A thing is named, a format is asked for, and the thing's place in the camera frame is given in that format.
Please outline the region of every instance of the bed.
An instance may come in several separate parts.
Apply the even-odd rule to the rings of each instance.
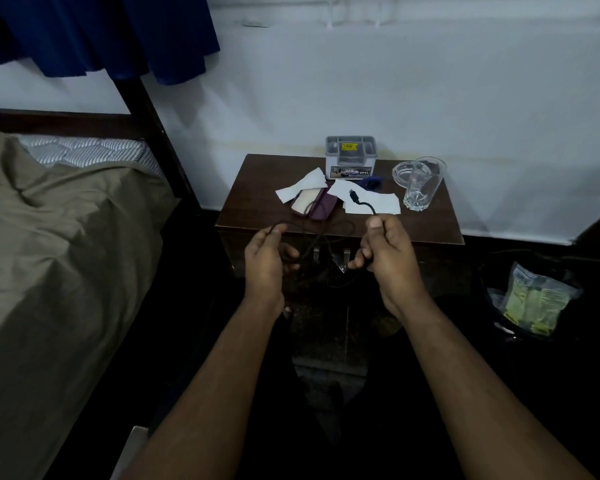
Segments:
[[[188,182],[128,115],[0,111],[0,129],[0,478],[40,479],[152,285]]]

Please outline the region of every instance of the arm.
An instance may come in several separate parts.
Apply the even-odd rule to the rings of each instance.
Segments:
[[[279,225],[245,249],[246,291],[204,364],[149,439],[123,480],[233,478],[240,462],[251,400],[273,324],[282,312]]]
[[[350,267],[371,271],[403,324],[469,479],[592,478],[429,297],[398,218],[375,216]]]

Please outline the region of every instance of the purple case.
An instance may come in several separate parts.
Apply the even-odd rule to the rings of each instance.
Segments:
[[[338,198],[335,195],[330,195],[327,191],[331,188],[331,184],[320,191],[315,202],[309,211],[309,218],[314,221],[325,221],[331,215],[333,208],[338,203]]]

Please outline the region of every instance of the hand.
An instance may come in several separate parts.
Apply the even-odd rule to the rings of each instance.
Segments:
[[[396,216],[369,217],[367,233],[349,267],[362,268],[365,258],[373,258],[368,270],[376,275],[384,306],[396,318],[404,320],[410,309],[429,296],[409,235]]]
[[[244,250],[246,275],[245,302],[263,308],[273,318],[282,313],[285,297],[282,295],[282,274],[300,265],[283,265],[280,256],[297,258],[300,253],[289,244],[280,242],[287,230],[286,224],[268,227],[256,233]]]

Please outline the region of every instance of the blue cloth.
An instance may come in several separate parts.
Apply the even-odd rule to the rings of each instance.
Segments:
[[[48,77],[179,84],[220,50],[207,0],[0,0],[0,18],[0,64],[28,56]]]

